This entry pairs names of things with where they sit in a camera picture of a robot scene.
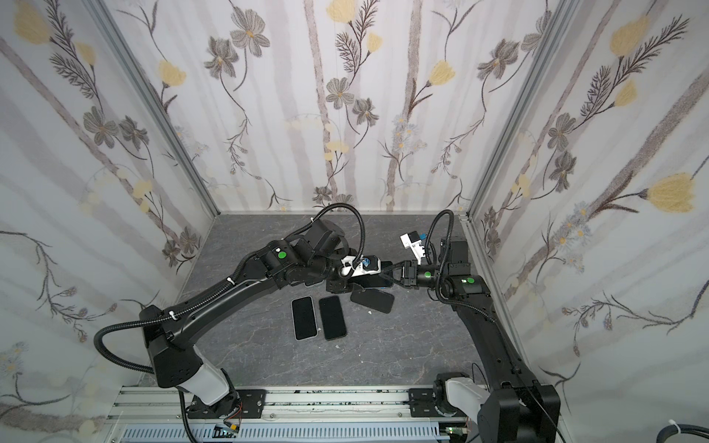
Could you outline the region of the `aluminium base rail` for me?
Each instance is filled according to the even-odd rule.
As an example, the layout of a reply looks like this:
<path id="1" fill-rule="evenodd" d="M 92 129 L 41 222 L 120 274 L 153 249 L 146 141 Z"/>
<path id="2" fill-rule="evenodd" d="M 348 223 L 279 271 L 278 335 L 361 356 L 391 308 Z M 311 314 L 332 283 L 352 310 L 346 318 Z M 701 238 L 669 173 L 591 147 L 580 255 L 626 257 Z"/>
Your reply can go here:
<path id="1" fill-rule="evenodd" d="M 308 298 L 293 302 L 297 338 L 311 338 L 318 333 L 329 339 L 345 335 L 341 295 L 350 297 L 351 293 L 327 293 L 318 303 Z M 453 373 L 469 376 L 478 386 L 485 387 L 481 360 L 476 370 L 482 374 L 482 380 L 465 372 Z M 211 415 L 192 394 L 179 395 L 177 389 L 168 389 L 179 395 L 180 415 L 190 441 L 205 436 L 210 441 L 483 442 L 476 425 L 462 413 L 444 416 L 435 411 L 433 385 L 335 388 L 234 385 L 241 405 L 236 413 L 224 417 Z"/>

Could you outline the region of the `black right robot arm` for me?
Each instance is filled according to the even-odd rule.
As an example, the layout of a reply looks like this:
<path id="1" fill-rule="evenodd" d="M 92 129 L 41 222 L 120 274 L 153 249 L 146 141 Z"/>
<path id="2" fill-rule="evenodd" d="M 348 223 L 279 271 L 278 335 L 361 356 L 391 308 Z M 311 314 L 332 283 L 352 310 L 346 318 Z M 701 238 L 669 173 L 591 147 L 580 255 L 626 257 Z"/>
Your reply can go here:
<path id="1" fill-rule="evenodd" d="M 452 238 L 455 216 L 443 210 L 434 218 L 448 220 L 439 248 L 432 234 L 421 260 L 405 260 L 382 270 L 383 278 L 404 288 L 427 288 L 433 299 L 449 306 L 470 334 L 487 384 L 480 387 L 462 373 L 444 373 L 433 385 L 434 409 L 444 416 L 462 413 L 477 428 L 483 442 L 557 442 L 561 397 L 542 383 L 524 363 L 501 326 L 498 310 L 485 280 L 474 275 L 468 245 Z"/>

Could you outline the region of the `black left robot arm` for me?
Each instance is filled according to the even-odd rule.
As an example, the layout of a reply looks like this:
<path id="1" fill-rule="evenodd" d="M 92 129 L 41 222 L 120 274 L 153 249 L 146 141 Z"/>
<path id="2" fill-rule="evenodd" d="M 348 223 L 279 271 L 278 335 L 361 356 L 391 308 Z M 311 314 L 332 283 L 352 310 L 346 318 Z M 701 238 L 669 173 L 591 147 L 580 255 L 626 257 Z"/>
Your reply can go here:
<path id="1" fill-rule="evenodd" d="M 136 321 L 102 328 L 93 338 L 96 351 L 115 365 L 153 375 L 163 389 L 192 394 L 211 415 L 236 413 L 241 400 L 234 384 L 225 371 L 202 355 L 197 343 L 222 321 L 265 295 L 291 286 L 345 284 L 354 273 L 343 264 L 351 249 L 343 230 L 325 218 L 338 209 L 356 217 L 360 244 L 352 264 L 359 265 L 366 241 L 362 215 L 350 204 L 333 203 L 291 234 L 247 254 L 231 274 L 202 293 L 169 308 L 149 306 Z M 108 334 L 123 330 L 141 330 L 148 365 L 125 360 L 105 345 Z"/>

